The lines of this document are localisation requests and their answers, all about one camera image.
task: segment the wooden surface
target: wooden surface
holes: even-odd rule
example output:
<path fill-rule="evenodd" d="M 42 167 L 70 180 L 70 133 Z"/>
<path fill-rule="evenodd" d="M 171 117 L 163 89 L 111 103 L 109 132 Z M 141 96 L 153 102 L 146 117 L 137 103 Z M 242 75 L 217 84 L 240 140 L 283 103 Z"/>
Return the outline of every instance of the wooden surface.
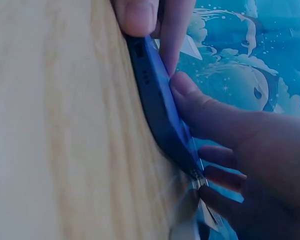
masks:
<path fill-rule="evenodd" d="M 0 0 L 0 240 L 168 239 L 188 185 L 108 0 Z"/>

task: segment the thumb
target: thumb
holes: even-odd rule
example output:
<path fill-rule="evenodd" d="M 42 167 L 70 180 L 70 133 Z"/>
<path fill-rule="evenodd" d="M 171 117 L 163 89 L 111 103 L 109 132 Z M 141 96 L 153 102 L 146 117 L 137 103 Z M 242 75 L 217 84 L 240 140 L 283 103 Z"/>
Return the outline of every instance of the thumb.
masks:
<path fill-rule="evenodd" d="M 145 37 L 157 24 L 159 0 L 114 0 L 121 29 L 133 37 Z"/>
<path fill-rule="evenodd" d="M 180 117 L 196 137 L 234 149 L 249 134 L 242 128 L 243 110 L 203 94 L 185 73 L 176 73 L 170 88 Z"/>

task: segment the fingernail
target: fingernail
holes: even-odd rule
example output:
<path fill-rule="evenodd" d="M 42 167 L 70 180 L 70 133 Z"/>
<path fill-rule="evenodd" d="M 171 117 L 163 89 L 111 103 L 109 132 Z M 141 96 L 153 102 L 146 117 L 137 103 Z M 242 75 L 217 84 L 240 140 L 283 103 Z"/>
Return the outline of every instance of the fingernail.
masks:
<path fill-rule="evenodd" d="M 147 31 L 148 34 L 156 27 L 154 6 L 150 2 L 129 2 L 125 7 L 124 24 L 134 26 L 136 32 Z"/>
<path fill-rule="evenodd" d="M 193 93 L 198 90 L 194 81 L 185 73 L 176 73 L 171 79 L 172 87 L 183 96 Z"/>

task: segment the hand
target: hand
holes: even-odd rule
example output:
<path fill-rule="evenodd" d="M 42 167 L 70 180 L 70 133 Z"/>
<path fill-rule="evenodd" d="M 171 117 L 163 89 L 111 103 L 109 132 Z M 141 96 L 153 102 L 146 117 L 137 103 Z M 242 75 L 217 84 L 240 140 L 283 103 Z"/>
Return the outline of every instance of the hand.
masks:
<path fill-rule="evenodd" d="M 204 95 L 182 72 L 170 88 L 194 136 L 224 147 L 205 145 L 204 160 L 239 170 L 208 166 L 210 181 L 242 194 L 239 203 L 203 186 L 199 196 L 222 215 L 239 240 L 300 240 L 300 119 L 248 112 Z"/>
<path fill-rule="evenodd" d="M 121 29 L 134 37 L 161 39 L 159 53 L 170 74 L 175 72 L 180 49 L 196 0 L 113 0 Z"/>

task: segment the blue printed cloth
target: blue printed cloth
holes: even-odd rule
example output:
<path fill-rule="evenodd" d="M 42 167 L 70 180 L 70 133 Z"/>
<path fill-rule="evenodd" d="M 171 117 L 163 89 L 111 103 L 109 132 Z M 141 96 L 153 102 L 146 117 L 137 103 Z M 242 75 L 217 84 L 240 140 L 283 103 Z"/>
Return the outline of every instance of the blue printed cloth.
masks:
<path fill-rule="evenodd" d="M 205 94 L 241 109 L 300 117 L 300 0 L 197 0 L 187 35 L 197 56 L 181 53 L 177 71 Z"/>

